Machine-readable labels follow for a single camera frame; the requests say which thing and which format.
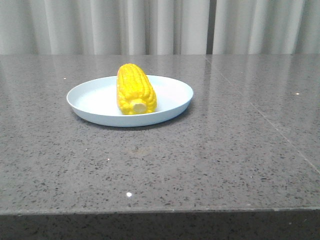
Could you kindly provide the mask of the yellow corn cob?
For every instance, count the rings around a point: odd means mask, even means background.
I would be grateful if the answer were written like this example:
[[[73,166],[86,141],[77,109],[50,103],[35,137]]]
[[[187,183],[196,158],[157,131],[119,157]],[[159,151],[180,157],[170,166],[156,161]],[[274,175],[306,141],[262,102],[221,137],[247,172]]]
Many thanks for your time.
[[[145,72],[136,64],[122,65],[116,79],[117,105],[124,115],[156,111],[157,95]]]

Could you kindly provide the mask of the light blue round plate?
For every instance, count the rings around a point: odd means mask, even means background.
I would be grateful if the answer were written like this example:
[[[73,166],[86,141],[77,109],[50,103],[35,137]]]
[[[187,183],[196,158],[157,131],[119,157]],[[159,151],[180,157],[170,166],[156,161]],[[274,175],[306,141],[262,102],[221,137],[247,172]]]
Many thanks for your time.
[[[102,77],[72,88],[66,100],[80,118],[109,127],[143,127],[173,119],[184,112],[194,95],[186,83],[174,78],[147,76],[157,96],[155,112],[124,115],[117,105],[116,76]]]

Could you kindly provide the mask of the white pleated curtain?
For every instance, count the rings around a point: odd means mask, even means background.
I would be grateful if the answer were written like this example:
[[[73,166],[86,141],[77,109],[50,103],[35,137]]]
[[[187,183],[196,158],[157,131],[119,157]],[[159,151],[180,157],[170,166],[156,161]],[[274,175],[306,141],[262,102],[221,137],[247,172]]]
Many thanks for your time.
[[[3,0],[11,54],[317,54],[317,0]]]

